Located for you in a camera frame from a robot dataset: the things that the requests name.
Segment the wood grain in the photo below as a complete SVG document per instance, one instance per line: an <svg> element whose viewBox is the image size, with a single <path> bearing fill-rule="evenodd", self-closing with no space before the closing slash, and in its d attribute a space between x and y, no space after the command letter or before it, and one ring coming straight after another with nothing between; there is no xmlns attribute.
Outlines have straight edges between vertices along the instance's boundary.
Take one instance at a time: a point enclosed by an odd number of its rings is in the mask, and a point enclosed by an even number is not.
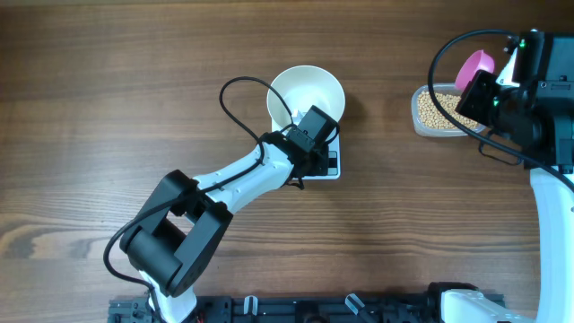
<svg viewBox="0 0 574 323"><path fill-rule="evenodd" d="M169 171L211 172L253 148L219 108L227 80L271 81L304 64L345 89L343 175L282 188L237 214L197 293L420 292L449 280L504 293L534 316L527 172L479 157L468 138L419 137L410 99L456 34L571 30L572 9L493 0L0 8L0 322L101 322L109 299L143 292L106 272L107 239ZM503 41L453 48L438 80L452 80L477 48L503 59ZM256 133L269 130L265 94L257 84L226 93ZM113 258L134 273L118 249Z"/></svg>

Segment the clear plastic container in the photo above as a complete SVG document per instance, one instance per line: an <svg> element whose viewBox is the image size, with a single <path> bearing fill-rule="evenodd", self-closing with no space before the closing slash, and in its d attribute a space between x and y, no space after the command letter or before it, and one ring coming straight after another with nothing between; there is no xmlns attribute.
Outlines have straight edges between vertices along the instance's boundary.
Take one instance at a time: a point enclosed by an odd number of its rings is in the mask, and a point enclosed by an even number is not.
<svg viewBox="0 0 574 323"><path fill-rule="evenodd" d="M421 86L421 88L419 88L419 90L417 90L413 94L413 98L411 99L411 111L413 113L414 131L417 134L422 135L422 136L434 136L434 137L448 137L448 136L466 135L460 129L433 129L433 128L426 127L422 123L422 120L419 117L419 101L418 101L418 98L419 98L419 94L421 94L422 92L428 91L428 90L429 90L428 85ZM434 91L436 93L458 95L458 96L460 96L462 94L462 91L457 90L457 88L455 88L455 85L453 83L434 84ZM479 133L479 132L483 131L485 128L486 128L485 126L479 124L475 129L473 129L473 131Z"/></svg>

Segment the grain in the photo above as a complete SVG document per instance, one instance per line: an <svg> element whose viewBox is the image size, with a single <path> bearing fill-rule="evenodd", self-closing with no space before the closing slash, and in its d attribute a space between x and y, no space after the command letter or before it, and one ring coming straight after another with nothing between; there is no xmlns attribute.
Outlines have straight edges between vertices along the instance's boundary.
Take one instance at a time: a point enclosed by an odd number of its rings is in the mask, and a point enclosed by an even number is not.
<svg viewBox="0 0 574 323"><path fill-rule="evenodd" d="M465 118L459 115L455 111L455 108L457 107L457 104L460 101L459 96L450 94L441 94L441 93L436 94L437 99L440 102L440 105L442 105L442 107L458 122L462 123L463 125L471 129L478 127L478 123L476 121L473 121L469 118ZM451 124L440 114L440 112L432 103L431 96L429 95L428 92L422 92L421 94L419 94L418 103L419 103L419 118L426 127L432 129L456 129L456 127L453 124Z"/></svg>

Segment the wooden surface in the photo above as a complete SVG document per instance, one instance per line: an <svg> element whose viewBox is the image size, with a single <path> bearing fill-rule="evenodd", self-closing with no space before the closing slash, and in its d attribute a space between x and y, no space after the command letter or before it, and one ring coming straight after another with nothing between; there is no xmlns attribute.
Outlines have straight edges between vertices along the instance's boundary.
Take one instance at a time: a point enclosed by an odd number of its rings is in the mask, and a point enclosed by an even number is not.
<svg viewBox="0 0 574 323"><path fill-rule="evenodd" d="M101 322L144 289L102 250L171 170L217 170L254 143L221 111L239 75L272 81L318 65L344 87L343 175L282 188L236 215L201 295L421 292L462 281L534 316L538 223L528 173L468 138L416 135L410 99L463 31L572 28L572 4L539 1L240 2L0 8L0 322ZM445 56L439 81L504 39ZM266 90L230 109L270 128ZM189 228L185 222L178 222ZM133 274L123 253L114 264Z"/></svg>

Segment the pink scoop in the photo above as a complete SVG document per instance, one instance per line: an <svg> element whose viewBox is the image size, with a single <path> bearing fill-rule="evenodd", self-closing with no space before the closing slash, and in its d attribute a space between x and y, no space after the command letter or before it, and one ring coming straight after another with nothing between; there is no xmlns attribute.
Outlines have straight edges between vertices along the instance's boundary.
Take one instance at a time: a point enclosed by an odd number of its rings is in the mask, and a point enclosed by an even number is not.
<svg viewBox="0 0 574 323"><path fill-rule="evenodd" d="M478 70L484 70L489 73L494 72L494 59L484 53L484 50L482 49L475 51L466 60L463 68L458 72L455 87L460 91L464 91L466 86L473 80L473 77Z"/></svg>

